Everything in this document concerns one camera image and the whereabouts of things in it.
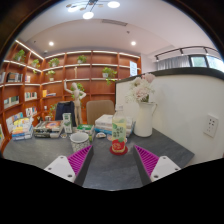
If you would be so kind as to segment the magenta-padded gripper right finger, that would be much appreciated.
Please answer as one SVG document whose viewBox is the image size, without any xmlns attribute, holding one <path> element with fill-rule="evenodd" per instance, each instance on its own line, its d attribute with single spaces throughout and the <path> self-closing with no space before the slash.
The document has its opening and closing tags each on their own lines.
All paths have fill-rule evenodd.
<svg viewBox="0 0 224 224">
<path fill-rule="evenodd" d="M 167 156 L 158 157 L 140 146 L 134 146 L 133 154 L 143 185 L 157 181 L 180 170 L 180 167 Z"/>
</svg>

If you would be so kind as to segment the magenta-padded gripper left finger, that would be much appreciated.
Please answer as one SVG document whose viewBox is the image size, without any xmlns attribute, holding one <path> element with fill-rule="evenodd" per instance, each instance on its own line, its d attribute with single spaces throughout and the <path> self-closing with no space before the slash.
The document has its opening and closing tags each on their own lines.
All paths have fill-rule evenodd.
<svg viewBox="0 0 224 224">
<path fill-rule="evenodd" d="M 82 186 L 93 154 L 93 146 L 89 145 L 68 157 L 57 157 L 45 168 L 45 171 Z"/>
</svg>

